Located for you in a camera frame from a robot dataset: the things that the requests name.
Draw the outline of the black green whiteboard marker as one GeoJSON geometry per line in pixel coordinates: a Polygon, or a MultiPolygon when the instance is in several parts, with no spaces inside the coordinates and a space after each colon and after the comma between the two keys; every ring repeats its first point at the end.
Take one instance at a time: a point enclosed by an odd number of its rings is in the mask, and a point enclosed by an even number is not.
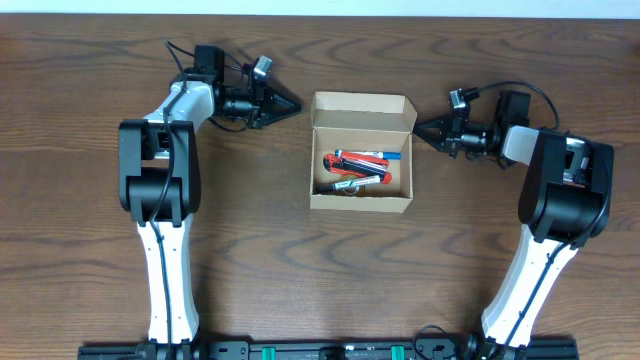
{"type": "Polygon", "coordinates": [[[381,182],[380,176],[374,175],[374,176],[358,178],[352,181],[344,181],[344,182],[339,181],[331,184],[320,185],[316,188],[316,192],[319,194],[339,192],[341,189],[346,187],[359,186],[361,188],[366,185],[379,184],[380,182],[381,182]]]}

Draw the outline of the orange utility knife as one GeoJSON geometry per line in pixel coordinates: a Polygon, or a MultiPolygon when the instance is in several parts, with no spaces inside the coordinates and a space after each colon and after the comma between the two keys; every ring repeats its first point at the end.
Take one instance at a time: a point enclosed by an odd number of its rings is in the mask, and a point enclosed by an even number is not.
{"type": "Polygon", "coordinates": [[[332,172],[332,173],[336,173],[336,174],[340,174],[340,175],[354,174],[354,175],[357,175],[359,178],[368,177],[368,176],[359,175],[357,173],[346,172],[346,171],[343,171],[343,170],[339,169],[337,167],[339,162],[340,162],[340,158],[339,158],[339,156],[335,156],[335,154],[327,154],[323,158],[323,165],[324,165],[325,169],[330,171],[330,172],[332,172]]]}

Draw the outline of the clear tape roll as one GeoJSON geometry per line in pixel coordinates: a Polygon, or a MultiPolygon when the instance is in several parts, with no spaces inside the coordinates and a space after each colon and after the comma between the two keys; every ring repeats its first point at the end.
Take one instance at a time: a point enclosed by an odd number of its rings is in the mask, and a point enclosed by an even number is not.
{"type": "MultiPolygon", "coordinates": [[[[352,181],[358,179],[357,175],[354,174],[345,174],[342,175],[340,178],[341,182],[344,181],[352,181]]],[[[346,187],[343,188],[339,191],[340,194],[345,195],[345,196],[356,196],[358,193],[360,192],[360,187],[359,186],[355,186],[355,187],[346,187]]]]}

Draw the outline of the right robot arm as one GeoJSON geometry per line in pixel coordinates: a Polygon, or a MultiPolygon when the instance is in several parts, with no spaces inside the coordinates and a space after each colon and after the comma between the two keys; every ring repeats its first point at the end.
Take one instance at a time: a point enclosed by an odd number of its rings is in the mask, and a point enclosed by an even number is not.
{"type": "Polygon", "coordinates": [[[576,359],[568,337],[534,338],[534,322],[563,268],[607,226],[614,163],[612,146],[529,120],[535,86],[499,85],[493,122],[471,121],[480,89],[449,94],[446,115],[415,123],[413,132],[435,150],[469,159],[492,157],[501,168],[526,165],[518,202],[522,224],[505,279],[480,317],[480,329],[457,344],[453,359],[576,359]]]}

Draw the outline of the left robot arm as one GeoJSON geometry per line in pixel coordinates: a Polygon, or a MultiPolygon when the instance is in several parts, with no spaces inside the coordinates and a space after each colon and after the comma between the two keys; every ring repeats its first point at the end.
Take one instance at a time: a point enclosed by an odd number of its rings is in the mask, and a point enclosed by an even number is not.
{"type": "Polygon", "coordinates": [[[269,83],[271,58],[236,65],[245,87],[225,82],[226,52],[198,45],[193,64],[181,67],[167,97],[141,119],[120,123],[119,198],[136,224],[145,251],[150,293],[148,339],[137,359],[205,359],[197,338],[199,314],[191,277],[189,241],[201,202],[196,134],[217,117],[261,129],[300,112],[301,105],[269,83]]]}

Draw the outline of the cardboard box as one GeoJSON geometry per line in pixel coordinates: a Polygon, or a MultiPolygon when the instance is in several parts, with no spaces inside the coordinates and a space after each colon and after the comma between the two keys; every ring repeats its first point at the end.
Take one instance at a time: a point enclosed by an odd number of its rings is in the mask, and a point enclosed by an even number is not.
{"type": "Polygon", "coordinates": [[[319,91],[310,108],[312,125],[310,207],[323,210],[404,212],[413,200],[411,131],[417,112],[404,95],[319,91]],[[366,185],[356,196],[319,194],[320,185],[342,175],[325,169],[323,158],[335,150],[400,152],[388,160],[389,184],[366,185]]]}

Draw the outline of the blue whiteboard marker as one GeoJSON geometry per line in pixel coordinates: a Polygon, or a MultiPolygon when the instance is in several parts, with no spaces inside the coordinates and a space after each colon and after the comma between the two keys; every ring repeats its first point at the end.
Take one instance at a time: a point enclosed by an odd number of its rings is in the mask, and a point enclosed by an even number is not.
{"type": "Polygon", "coordinates": [[[400,152],[352,151],[352,150],[343,150],[343,149],[335,150],[335,156],[342,156],[345,154],[363,155],[363,156],[374,157],[374,158],[384,159],[384,160],[401,160],[402,158],[402,154],[400,152]]]}

